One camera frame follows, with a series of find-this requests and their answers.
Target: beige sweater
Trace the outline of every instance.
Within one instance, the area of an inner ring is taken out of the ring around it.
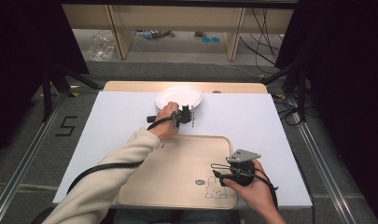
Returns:
[[[160,138],[142,128],[128,142],[116,148],[99,163],[137,162],[161,145]],[[120,187],[137,170],[102,170],[81,179],[44,223],[100,223]]]

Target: wooden tray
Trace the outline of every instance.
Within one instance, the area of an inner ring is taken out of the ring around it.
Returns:
[[[119,191],[124,205],[231,209],[235,191],[221,187],[211,163],[227,164],[229,139],[221,136],[177,135],[155,149]]]

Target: white tabletop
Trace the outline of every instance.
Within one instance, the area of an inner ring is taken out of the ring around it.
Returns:
[[[54,198],[59,203],[73,180],[103,156],[124,144],[146,117],[156,115],[156,92],[100,92],[63,181]],[[267,93],[205,93],[195,108],[195,127],[181,124],[180,134],[227,137],[232,149],[261,154],[259,159],[275,187],[280,208],[312,206],[287,137]],[[234,208],[246,208],[239,198]]]

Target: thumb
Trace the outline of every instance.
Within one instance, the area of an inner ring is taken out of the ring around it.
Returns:
[[[238,184],[237,182],[233,181],[233,180],[230,180],[230,179],[223,179],[223,183],[227,185],[227,187],[229,187],[230,189],[233,189],[235,190],[236,192],[241,192],[242,189],[243,189],[243,186],[241,186],[240,184]]]

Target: human arm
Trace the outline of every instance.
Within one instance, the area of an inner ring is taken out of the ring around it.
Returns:
[[[161,110],[156,120],[170,116],[177,104]],[[98,165],[143,161],[147,155],[175,134],[172,122],[157,125],[152,131],[142,128],[126,144],[107,154]],[[120,187],[137,168],[100,170],[82,178],[54,209],[44,223],[100,223],[115,199]]]
[[[265,173],[261,163],[257,160],[252,160],[252,162],[255,165],[255,168],[260,170],[256,171],[255,174],[267,179],[264,175]],[[229,188],[235,190],[239,195],[241,195],[246,204],[261,215],[266,223],[286,223],[273,204],[273,196],[270,193],[269,187],[262,181],[255,178],[252,183],[246,187],[241,186],[235,181],[227,178],[225,178],[223,182]]]

